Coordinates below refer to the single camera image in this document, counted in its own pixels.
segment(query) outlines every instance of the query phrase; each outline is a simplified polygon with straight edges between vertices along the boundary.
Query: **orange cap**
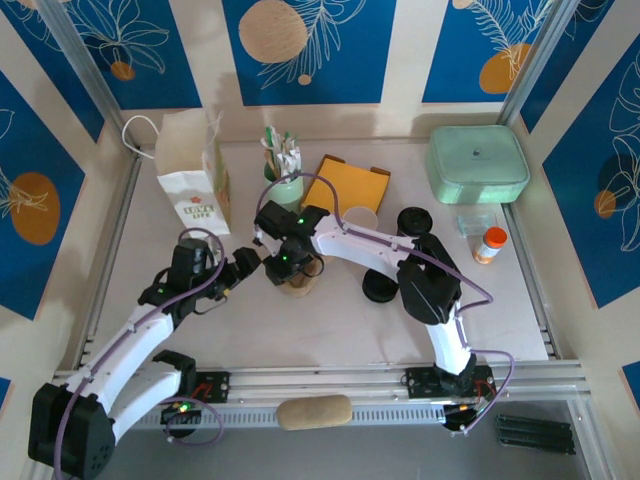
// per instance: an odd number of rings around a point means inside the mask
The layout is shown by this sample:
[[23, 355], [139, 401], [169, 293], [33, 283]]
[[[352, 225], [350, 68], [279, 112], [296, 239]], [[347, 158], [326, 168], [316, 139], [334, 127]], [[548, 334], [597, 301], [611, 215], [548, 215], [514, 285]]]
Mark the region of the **orange cap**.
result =
[[491, 227], [484, 234], [484, 243], [491, 248], [501, 248], [507, 243], [507, 232], [500, 227]]

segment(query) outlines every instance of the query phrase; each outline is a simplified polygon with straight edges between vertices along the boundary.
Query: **logo on bag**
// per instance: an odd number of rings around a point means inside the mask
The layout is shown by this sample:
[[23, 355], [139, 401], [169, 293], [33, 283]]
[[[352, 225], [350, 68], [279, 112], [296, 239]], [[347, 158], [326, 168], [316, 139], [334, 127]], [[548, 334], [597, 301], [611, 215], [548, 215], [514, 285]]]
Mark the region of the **logo on bag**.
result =
[[199, 205], [202, 202], [200, 197], [191, 197], [191, 203], [194, 204], [193, 207], [185, 207], [184, 213], [187, 215], [191, 215], [191, 217], [195, 220], [198, 218], [209, 218], [211, 214], [215, 211], [213, 205]]

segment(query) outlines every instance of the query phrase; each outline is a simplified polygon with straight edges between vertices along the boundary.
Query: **white plastic cup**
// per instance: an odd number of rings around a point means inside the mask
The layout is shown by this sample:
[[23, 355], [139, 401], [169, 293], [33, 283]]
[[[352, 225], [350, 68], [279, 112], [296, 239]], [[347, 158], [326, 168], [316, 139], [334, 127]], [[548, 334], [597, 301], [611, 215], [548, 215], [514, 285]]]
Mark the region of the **white plastic cup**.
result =
[[344, 212], [342, 220], [369, 230], [378, 228], [378, 216], [368, 207], [351, 207]]

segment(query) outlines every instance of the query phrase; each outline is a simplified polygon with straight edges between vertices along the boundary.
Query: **green cup with pens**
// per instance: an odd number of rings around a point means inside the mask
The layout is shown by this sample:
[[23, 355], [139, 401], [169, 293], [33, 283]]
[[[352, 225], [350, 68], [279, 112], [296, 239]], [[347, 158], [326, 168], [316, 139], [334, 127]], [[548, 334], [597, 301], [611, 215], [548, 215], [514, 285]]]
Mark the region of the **green cup with pens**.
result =
[[[297, 143], [296, 138], [289, 135], [289, 132], [282, 136], [275, 128], [266, 128], [266, 137], [262, 139], [262, 145], [265, 148], [264, 180], [267, 186], [284, 176], [301, 171], [302, 159]], [[287, 210], [298, 213], [303, 194], [304, 182], [302, 177], [297, 177], [274, 185], [267, 193], [267, 198]]]

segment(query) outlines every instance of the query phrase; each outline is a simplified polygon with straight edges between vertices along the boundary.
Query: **small plastic box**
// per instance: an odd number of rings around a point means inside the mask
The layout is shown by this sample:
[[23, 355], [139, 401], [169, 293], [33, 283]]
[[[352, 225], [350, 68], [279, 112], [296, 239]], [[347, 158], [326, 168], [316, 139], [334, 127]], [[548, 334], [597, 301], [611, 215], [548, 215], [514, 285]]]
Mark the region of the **small plastic box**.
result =
[[437, 128], [426, 163], [442, 203], [510, 203], [529, 183], [518, 140], [502, 125]]

